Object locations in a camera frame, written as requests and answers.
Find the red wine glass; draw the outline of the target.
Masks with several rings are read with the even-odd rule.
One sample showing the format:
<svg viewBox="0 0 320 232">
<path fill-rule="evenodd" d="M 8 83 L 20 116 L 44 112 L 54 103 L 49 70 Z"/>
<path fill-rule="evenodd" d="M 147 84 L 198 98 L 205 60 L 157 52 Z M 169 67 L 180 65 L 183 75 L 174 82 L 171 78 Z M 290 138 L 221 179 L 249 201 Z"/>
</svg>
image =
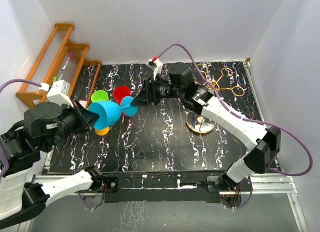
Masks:
<svg viewBox="0 0 320 232">
<path fill-rule="evenodd" d="M 121 103 L 121 100 L 126 97 L 130 96 L 131 90 L 126 86 L 118 86 L 113 91 L 113 97 L 117 104 Z"/>
</svg>

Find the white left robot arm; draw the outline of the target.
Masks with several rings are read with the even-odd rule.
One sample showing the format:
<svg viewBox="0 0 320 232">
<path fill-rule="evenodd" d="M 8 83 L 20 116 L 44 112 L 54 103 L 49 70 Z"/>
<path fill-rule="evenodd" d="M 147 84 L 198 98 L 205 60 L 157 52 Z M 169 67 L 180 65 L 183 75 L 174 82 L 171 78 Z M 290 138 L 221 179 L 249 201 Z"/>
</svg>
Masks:
<svg viewBox="0 0 320 232">
<path fill-rule="evenodd" d="M 72 134 L 89 131 L 99 115 L 82 107 L 43 102 L 24 113 L 0 136 L 0 227 L 1 229 L 31 220 L 49 204 L 72 193 L 103 187 L 100 172 L 87 167 L 52 183 L 31 183 L 27 175 L 41 152 L 48 153 Z"/>
</svg>

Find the yellow wine glass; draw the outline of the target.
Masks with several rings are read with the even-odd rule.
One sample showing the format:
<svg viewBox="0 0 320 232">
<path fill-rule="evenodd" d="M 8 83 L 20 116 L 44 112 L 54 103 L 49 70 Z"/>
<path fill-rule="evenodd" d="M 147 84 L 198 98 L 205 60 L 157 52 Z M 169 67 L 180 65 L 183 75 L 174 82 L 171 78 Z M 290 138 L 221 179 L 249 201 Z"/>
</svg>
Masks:
<svg viewBox="0 0 320 232">
<path fill-rule="evenodd" d="M 108 132 L 109 132 L 110 128 L 109 127 L 106 127 L 104 129 L 101 129 L 101 130 L 98 130 L 98 129 L 95 129 L 95 133 L 99 136 L 104 136 L 106 135 Z"/>
</svg>

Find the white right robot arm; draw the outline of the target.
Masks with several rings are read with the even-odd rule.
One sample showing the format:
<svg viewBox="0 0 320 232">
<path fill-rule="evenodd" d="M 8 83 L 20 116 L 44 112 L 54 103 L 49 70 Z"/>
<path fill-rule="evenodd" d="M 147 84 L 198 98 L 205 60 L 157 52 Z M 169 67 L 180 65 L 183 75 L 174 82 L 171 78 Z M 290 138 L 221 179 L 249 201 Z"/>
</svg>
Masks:
<svg viewBox="0 0 320 232">
<path fill-rule="evenodd" d="M 153 70 L 153 75 L 143 81 L 143 87 L 132 101 L 132 106 L 157 105 L 163 98 L 179 98 L 187 109 L 216 122 L 249 150 L 218 179 L 210 182 L 210 186 L 233 191 L 243 179 L 267 171 L 280 151 L 280 129 L 248 122 L 246 116 L 225 104 L 222 98 L 217 98 L 213 90 L 196 84 L 188 67 L 183 72 L 170 72 L 169 80 L 164 80 L 160 77 L 160 62 L 149 60 L 147 66 Z"/>
</svg>

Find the blue wine glass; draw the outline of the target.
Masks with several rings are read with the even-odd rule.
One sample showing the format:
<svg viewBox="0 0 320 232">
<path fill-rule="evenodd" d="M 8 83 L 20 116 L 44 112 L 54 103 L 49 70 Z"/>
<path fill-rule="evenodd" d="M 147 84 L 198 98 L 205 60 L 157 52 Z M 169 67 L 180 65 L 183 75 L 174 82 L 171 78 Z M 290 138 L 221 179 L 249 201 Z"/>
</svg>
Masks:
<svg viewBox="0 0 320 232">
<path fill-rule="evenodd" d="M 125 116 L 136 115 L 138 108 L 132 106 L 134 98 L 131 96 L 124 97 L 120 105 L 113 101 L 94 102 L 88 107 L 88 111 L 99 115 L 98 120 L 94 123 L 93 128 L 102 130 L 116 123 L 122 114 Z"/>
</svg>

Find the green wine glass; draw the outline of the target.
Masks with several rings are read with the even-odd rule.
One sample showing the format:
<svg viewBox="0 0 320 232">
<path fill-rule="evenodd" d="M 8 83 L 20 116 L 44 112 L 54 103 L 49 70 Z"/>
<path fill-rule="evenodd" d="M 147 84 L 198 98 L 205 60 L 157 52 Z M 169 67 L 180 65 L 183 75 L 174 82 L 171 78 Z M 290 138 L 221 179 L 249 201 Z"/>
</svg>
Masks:
<svg viewBox="0 0 320 232">
<path fill-rule="evenodd" d="M 90 98 L 92 103 L 95 102 L 101 102 L 101 101 L 108 101 L 109 100 L 109 96 L 108 93 L 104 90 L 97 90 L 95 91 Z"/>
</svg>

